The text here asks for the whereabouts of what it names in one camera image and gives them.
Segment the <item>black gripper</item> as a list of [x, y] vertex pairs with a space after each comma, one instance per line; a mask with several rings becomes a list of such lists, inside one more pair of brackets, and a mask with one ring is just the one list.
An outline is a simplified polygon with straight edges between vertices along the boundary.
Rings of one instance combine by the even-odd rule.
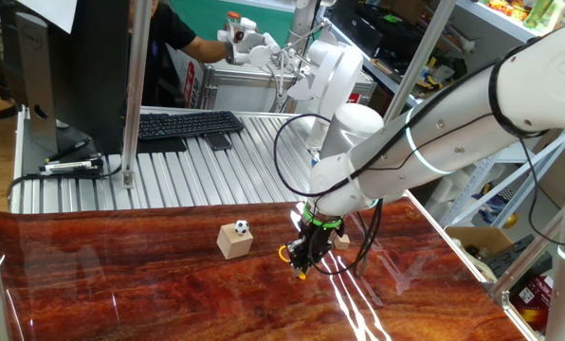
[[321, 266], [320, 261], [333, 248], [330, 241], [331, 236], [341, 237], [344, 231], [344, 223], [340, 223], [337, 227], [323, 228], [300, 221], [299, 238], [286, 245], [289, 264], [293, 268], [294, 276], [299, 279], [306, 279], [306, 273], [310, 271], [330, 274], [329, 270]]

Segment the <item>person hand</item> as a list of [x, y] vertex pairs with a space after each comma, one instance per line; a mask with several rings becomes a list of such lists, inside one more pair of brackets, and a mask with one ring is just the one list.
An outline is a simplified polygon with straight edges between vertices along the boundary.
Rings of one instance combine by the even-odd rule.
[[229, 64], [237, 64], [240, 65], [242, 64], [242, 62], [240, 62], [237, 57], [238, 57], [238, 53], [237, 53], [237, 48], [236, 48], [236, 44], [233, 41], [226, 41], [224, 42], [224, 47], [225, 50], [227, 52], [227, 56], [226, 56], [226, 62]]

